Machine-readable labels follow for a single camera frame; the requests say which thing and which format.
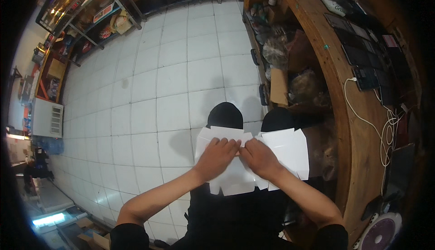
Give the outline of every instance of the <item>black pants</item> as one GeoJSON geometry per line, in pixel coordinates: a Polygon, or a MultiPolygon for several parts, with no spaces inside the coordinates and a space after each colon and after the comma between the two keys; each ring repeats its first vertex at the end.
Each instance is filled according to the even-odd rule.
{"type": "MultiPolygon", "coordinates": [[[[215,106],[208,116],[207,127],[220,126],[243,129],[242,113],[236,106],[223,102],[215,106]]],[[[285,108],[275,108],[264,117],[262,132],[297,128],[294,117],[285,108]]],[[[255,187],[255,191],[232,196],[210,193],[210,184],[191,191],[188,231],[207,229],[209,225],[249,225],[272,236],[283,230],[282,223],[290,198],[282,190],[268,191],[255,187]]]]}

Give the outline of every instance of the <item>white tile floor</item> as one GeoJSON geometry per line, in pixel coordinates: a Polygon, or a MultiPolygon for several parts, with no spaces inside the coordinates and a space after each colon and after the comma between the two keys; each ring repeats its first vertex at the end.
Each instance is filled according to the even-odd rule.
{"type": "MultiPolygon", "coordinates": [[[[209,111],[232,102],[256,135],[257,67],[242,3],[190,5],[149,18],[72,67],[65,82],[65,151],[51,157],[55,182],[75,203],[114,225],[124,203],[193,166],[209,111]]],[[[151,239],[186,233],[190,194],[145,223],[151,239]]]]}

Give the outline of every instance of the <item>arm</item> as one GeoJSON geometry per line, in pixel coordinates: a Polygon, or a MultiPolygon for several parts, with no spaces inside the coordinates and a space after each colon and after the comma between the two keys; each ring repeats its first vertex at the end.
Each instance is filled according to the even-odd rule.
{"type": "Polygon", "coordinates": [[[282,166],[265,144],[253,138],[240,148],[240,154],[254,173],[283,190],[318,228],[344,224],[337,206],[282,166]]]}
{"type": "Polygon", "coordinates": [[[183,194],[217,177],[225,171],[240,147],[240,141],[214,138],[198,163],[184,175],[150,189],[125,203],[118,216],[117,225],[144,222],[183,194]]]}

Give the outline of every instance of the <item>wire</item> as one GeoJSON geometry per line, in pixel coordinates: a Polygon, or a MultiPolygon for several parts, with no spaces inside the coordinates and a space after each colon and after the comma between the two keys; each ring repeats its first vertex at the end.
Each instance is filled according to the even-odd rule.
{"type": "MultiPolygon", "coordinates": [[[[374,126],[374,124],[369,122],[369,121],[367,121],[366,119],[362,118],[361,116],[359,116],[356,113],[356,111],[353,109],[351,104],[349,103],[349,100],[348,100],[348,97],[347,97],[347,94],[346,94],[346,84],[347,84],[348,81],[356,82],[356,78],[355,77],[354,78],[348,78],[348,79],[346,79],[345,84],[344,84],[344,88],[343,89],[344,89],[344,92],[345,92],[345,99],[346,99],[346,102],[347,102],[348,106],[350,107],[350,109],[352,110],[352,112],[355,114],[356,117],[358,117],[360,120],[362,120],[364,122],[367,122],[369,125],[371,125],[375,129],[375,131],[378,134],[379,139],[381,141],[380,148],[379,148],[379,156],[381,158],[381,164],[384,167],[384,174],[383,174],[383,177],[382,177],[382,185],[381,185],[381,194],[384,195],[383,194],[383,187],[384,187],[385,172],[386,172],[387,166],[390,164],[390,157],[388,156],[388,151],[390,149],[394,150],[395,147],[396,147],[396,142],[395,142],[394,136],[395,136],[395,133],[397,132],[397,128],[399,126],[400,119],[403,116],[405,116],[406,113],[398,118],[398,116],[401,115],[401,113],[404,112],[404,111],[399,113],[399,115],[396,115],[397,110],[395,110],[393,112],[388,107],[383,106],[387,110],[387,118],[388,118],[388,120],[387,120],[387,122],[385,122],[385,124],[384,124],[384,126],[382,128],[381,133],[379,133],[378,129],[374,126]],[[386,140],[387,145],[388,145],[387,147],[385,146],[384,141],[383,141],[385,129],[386,129],[385,140],[386,140]],[[391,139],[390,140],[388,138],[389,132],[391,134],[391,139]]],[[[380,102],[381,100],[379,99],[379,96],[376,93],[376,91],[375,91],[375,95],[376,95],[376,98],[378,99],[378,101],[380,102]]]]}

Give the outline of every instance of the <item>white cardboard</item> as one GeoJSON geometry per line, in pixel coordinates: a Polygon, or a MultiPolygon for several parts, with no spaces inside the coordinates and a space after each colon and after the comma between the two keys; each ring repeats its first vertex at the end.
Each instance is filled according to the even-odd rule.
{"type": "MultiPolygon", "coordinates": [[[[204,153],[205,148],[213,138],[227,138],[241,140],[244,144],[252,139],[251,133],[244,133],[242,129],[211,126],[204,127],[197,138],[195,150],[195,164],[204,153]]],[[[301,180],[307,180],[309,174],[307,141],[302,130],[294,128],[274,132],[260,132],[256,137],[274,152],[280,163],[301,180]]],[[[274,184],[256,175],[238,156],[228,165],[226,170],[210,181],[210,193],[219,194],[220,189],[225,196],[249,193],[268,188],[276,190],[274,184]]]]}

